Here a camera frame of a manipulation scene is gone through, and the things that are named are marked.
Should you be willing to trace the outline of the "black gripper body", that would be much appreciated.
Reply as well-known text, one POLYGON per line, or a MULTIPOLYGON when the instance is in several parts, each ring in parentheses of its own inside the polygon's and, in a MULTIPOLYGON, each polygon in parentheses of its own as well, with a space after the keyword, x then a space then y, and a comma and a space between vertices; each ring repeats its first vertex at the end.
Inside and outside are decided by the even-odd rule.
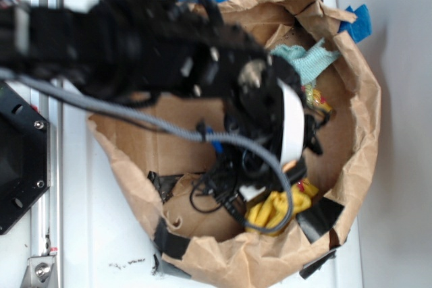
POLYGON ((304 108, 294 68, 237 26, 193 26, 183 37, 188 55, 182 67, 182 96, 225 101, 231 118, 225 125, 228 132, 263 140, 281 153, 284 114, 278 80, 296 92, 304 108))

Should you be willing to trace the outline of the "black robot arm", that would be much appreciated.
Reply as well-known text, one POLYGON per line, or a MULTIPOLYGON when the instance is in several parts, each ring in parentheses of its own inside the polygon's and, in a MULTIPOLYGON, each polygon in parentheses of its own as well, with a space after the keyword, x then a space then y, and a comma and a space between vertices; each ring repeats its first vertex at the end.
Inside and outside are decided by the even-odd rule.
POLYGON ((1 10, 1 65, 42 80, 67 78, 82 93, 121 103, 135 92, 226 101, 230 132, 284 160, 304 147, 300 78, 214 1, 202 16, 176 0, 99 0, 88 11, 1 10))

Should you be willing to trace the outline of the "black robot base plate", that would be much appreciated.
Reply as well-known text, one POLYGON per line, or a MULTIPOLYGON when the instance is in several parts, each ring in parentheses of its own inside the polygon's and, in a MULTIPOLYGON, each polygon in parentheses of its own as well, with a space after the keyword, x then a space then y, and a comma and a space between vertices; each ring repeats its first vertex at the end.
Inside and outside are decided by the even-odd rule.
POLYGON ((1 234, 48 189, 49 122, 1 83, 1 234))

